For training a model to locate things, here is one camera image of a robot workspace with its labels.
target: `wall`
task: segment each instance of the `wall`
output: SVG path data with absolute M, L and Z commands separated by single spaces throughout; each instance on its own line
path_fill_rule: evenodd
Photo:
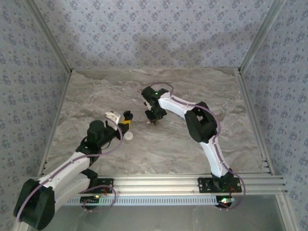
M 29 176 L 36 176 L 67 74 L 23 1 L 0 1 L 0 230 Z
M 71 68 L 238 67 L 272 0 L 36 0 Z
M 308 230 L 308 3 L 287 1 L 245 72 L 277 171 Z

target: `marble surface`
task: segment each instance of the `marble surface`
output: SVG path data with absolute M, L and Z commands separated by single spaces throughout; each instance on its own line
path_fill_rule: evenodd
M 91 169 L 99 175 L 210 173 L 201 146 L 190 137 L 185 121 L 168 113 L 156 125 L 147 123 L 141 91 L 167 81 L 174 94 L 204 101 L 221 121 L 218 138 L 225 159 L 236 172 L 259 172 L 261 155 L 238 87 L 235 68 L 73 71 L 53 138 L 45 172 L 64 162 L 86 136 L 89 123 L 107 111 L 134 114 L 131 141 L 100 157 Z M 155 89 L 168 86 L 158 85 Z M 113 140 L 109 151 L 118 144 Z

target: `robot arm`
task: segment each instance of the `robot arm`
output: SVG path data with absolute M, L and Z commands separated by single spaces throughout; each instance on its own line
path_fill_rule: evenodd
M 146 87 L 141 94 L 146 100 L 145 104 L 149 108 L 149 110 L 145 111 L 145 113 L 151 123 L 155 124 L 157 120 L 162 119 L 163 116 L 167 114 L 166 110 L 174 112 L 186 120 L 190 136 L 196 142 L 200 143 L 205 152 L 205 155 L 210 163 L 212 176 L 221 181 L 222 187 L 226 185 L 228 181 L 231 180 L 233 175 L 231 175 L 222 164 L 224 163 L 226 167 L 229 168 L 229 165 L 223 158 L 217 141 L 216 146 L 222 162 L 216 153 L 213 138 L 217 134 L 217 124 L 213 116 L 205 110 L 192 106 L 196 103 L 182 100 L 176 96 L 172 96 L 172 98 L 175 99 L 173 100 L 170 96 L 170 92 L 165 89 L 154 91 L 151 87 Z M 197 103 L 197 105 L 208 109 L 206 103 L 204 102 Z
M 119 123 L 119 114 L 109 112 L 105 115 L 118 125 L 123 135 L 128 131 L 133 117 L 130 111 L 126 111 L 124 120 Z M 37 230 L 42 230 L 50 223 L 54 213 L 70 198 L 86 189 L 100 185 L 98 174 L 88 169 L 98 159 L 98 156 L 87 157 L 87 155 L 101 154 L 102 147 L 111 142 L 113 138 L 120 139 L 117 128 L 109 126 L 107 121 L 106 125 L 100 120 L 91 122 L 87 136 L 67 161 L 39 180 L 29 179 L 24 183 L 14 209 L 14 216 L 17 216 L 30 193 L 42 182 L 47 181 L 30 198 L 20 216 L 21 221 Z

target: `white cable tray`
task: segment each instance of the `white cable tray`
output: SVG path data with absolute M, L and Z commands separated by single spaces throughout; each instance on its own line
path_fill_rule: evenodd
M 99 201 L 89 200 L 87 205 L 110 205 L 112 196 L 101 197 Z M 66 205 L 82 205 L 80 196 L 70 199 Z M 150 206 L 150 205 L 218 205 L 216 196 L 119 196 L 117 206 Z

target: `patterned wallpaper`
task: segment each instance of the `patterned wallpaper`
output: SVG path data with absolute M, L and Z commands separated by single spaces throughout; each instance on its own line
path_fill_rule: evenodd
M 72 69 L 238 67 L 272 0 L 36 0 Z
M 273 163 L 308 231 L 308 2 L 289 0 L 245 73 Z
M 38 173 L 67 74 L 20 0 L 0 1 L 0 230 Z

